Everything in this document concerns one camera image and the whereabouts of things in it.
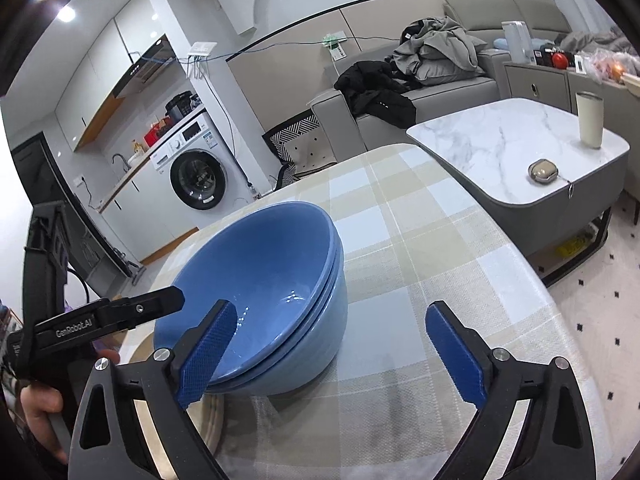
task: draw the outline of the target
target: stack of bowls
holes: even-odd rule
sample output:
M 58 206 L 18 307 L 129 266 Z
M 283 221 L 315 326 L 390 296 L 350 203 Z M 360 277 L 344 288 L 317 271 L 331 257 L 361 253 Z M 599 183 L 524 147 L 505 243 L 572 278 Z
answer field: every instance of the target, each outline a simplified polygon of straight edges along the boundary
M 172 348 L 217 300 L 236 306 L 238 328 L 210 393 L 295 390 L 340 347 L 348 304 L 344 250 L 331 218 L 314 204 L 285 202 L 245 216 L 209 240 L 174 285 L 185 303 L 156 322 L 156 349 Z

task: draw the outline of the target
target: table leg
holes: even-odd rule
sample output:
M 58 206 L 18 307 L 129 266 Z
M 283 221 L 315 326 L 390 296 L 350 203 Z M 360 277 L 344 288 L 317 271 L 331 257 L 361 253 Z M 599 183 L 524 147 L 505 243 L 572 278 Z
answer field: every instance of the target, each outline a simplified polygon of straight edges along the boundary
M 607 209 L 603 214 L 602 218 L 598 219 L 598 222 L 594 222 L 598 227 L 598 234 L 596 234 L 595 240 L 591 242 L 588 247 L 583 250 L 580 254 L 578 254 L 575 258 L 572 258 L 567 263 L 565 263 L 559 269 L 554 270 L 548 276 L 542 278 L 542 283 L 545 284 L 547 288 L 553 285 L 555 282 L 564 278 L 567 274 L 572 272 L 572 270 L 577 269 L 578 266 L 583 264 L 588 258 L 591 258 L 595 252 L 601 248 L 604 243 L 607 241 L 607 236 L 609 235 L 609 223 L 611 222 L 611 208 Z

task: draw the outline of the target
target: blue gripper pad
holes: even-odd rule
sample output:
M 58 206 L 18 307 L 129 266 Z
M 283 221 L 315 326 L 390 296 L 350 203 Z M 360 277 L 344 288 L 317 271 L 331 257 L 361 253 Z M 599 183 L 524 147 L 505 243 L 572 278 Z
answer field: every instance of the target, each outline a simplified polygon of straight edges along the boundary
M 236 333 L 237 325 L 236 307 L 226 302 L 180 368 L 180 384 L 175 400 L 182 409 L 186 410 L 192 402 L 202 398 L 226 347 Z
M 424 322 L 427 335 L 462 399 L 482 409 L 487 398 L 482 368 L 437 306 L 432 304 L 427 308 Z

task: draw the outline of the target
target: dining table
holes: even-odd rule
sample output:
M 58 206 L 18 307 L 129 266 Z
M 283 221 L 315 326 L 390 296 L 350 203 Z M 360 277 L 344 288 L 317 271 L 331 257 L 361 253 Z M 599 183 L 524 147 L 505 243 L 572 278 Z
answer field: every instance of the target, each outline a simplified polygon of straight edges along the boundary
M 618 464 L 596 382 L 553 299 L 487 212 L 417 146 L 395 144 L 356 156 L 196 232 L 170 255 L 152 290 L 171 285 L 228 225 L 292 200 L 324 208 L 337 228 L 347 327 L 337 356 L 305 386 L 271 397 L 218 398 L 224 417 L 212 420 L 221 424 L 213 432 L 220 437 L 207 444 L 229 478 L 433 478 L 476 412 L 426 334 L 425 311 L 437 300 L 491 348 L 505 348 L 520 361 L 549 364 L 564 356 L 571 363 L 598 477 L 610 478 Z M 153 328 L 148 323 L 129 331 L 124 362 Z M 519 401 L 486 478 L 503 475 L 526 411 L 527 401 Z

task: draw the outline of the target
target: sofa armrest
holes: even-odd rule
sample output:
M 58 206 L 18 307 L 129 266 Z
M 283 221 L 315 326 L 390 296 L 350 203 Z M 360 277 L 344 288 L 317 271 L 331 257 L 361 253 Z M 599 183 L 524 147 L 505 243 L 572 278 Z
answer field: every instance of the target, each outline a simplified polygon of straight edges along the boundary
M 367 151 L 360 137 L 360 129 L 340 91 L 328 90 L 309 104 L 329 139 L 338 162 Z
M 497 48 L 488 48 L 478 52 L 478 65 L 486 74 L 498 83 L 498 92 L 500 99 L 508 99 L 511 97 L 511 88 L 509 79 L 507 78 L 507 69 L 504 63 L 511 61 L 511 54 L 507 50 L 498 50 Z

